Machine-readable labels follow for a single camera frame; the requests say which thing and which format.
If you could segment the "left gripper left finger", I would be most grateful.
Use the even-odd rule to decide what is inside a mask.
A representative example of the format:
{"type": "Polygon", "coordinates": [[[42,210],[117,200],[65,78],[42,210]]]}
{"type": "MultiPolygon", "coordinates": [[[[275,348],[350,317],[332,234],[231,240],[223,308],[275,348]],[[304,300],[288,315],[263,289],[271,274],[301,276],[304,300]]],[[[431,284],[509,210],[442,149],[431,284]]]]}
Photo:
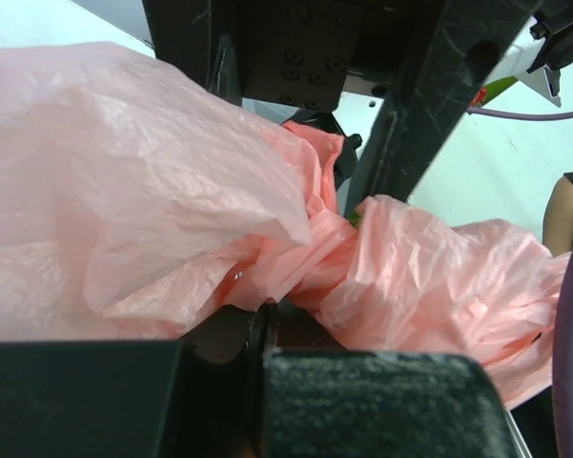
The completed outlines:
{"type": "Polygon", "coordinates": [[[0,343],[0,457],[255,457],[266,316],[159,341],[0,343]]]}

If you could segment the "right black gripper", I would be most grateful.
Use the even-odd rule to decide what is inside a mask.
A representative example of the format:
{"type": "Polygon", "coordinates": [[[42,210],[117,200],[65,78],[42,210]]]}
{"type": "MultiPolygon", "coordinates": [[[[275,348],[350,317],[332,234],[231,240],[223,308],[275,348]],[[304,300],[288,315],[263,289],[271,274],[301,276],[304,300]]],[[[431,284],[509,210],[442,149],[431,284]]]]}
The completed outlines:
{"type": "Polygon", "coordinates": [[[334,177],[352,178],[345,207],[353,210],[377,194],[407,200],[540,5],[146,1],[143,9],[156,57],[211,94],[306,108],[286,121],[342,136],[334,177]],[[346,135],[329,113],[344,90],[384,95],[397,71],[358,162],[361,135],[346,135]]]}

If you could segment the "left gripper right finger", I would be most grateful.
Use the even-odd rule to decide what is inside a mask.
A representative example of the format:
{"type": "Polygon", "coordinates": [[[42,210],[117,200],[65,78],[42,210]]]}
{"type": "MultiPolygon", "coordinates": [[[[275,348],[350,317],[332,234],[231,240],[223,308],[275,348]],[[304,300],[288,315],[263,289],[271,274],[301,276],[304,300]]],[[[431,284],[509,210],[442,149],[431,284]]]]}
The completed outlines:
{"type": "Polygon", "coordinates": [[[304,310],[263,310],[265,456],[520,456],[497,390],[471,359],[348,350],[304,310]]]}

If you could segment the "pink plastic bag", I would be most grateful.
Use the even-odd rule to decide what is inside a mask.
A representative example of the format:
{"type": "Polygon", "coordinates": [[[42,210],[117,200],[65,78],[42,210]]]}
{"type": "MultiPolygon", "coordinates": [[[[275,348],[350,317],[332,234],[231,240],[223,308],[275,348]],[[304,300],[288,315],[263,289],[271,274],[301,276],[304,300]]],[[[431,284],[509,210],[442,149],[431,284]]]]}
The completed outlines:
{"type": "Polygon", "coordinates": [[[114,43],[0,49],[0,341],[177,338],[289,299],[350,349],[469,356],[508,407],[548,387],[568,256],[383,195],[346,218],[342,144],[114,43]]]}

